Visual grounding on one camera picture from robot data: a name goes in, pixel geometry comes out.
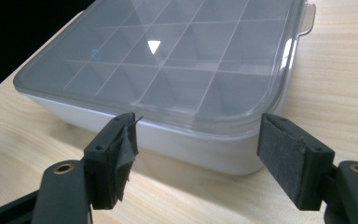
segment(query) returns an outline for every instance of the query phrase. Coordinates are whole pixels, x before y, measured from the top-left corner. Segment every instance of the foam pad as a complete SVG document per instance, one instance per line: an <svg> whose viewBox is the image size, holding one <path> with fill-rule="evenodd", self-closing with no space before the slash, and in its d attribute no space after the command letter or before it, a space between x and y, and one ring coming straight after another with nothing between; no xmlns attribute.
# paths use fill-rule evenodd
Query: foam pad
<svg viewBox="0 0 358 224"><path fill-rule="evenodd" d="M257 155L299 210L320 209L318 186L332 169L331 148L292 121L264 114Z"/></svg>
<svg viewBox="0 0 358 224"><path fill-rule="evenodd" d="M94 209L112 209L117 200L123 199L124 188L138 154L137 122L133 113L115 117L84 151L83 161L92 183Z"/></svg>

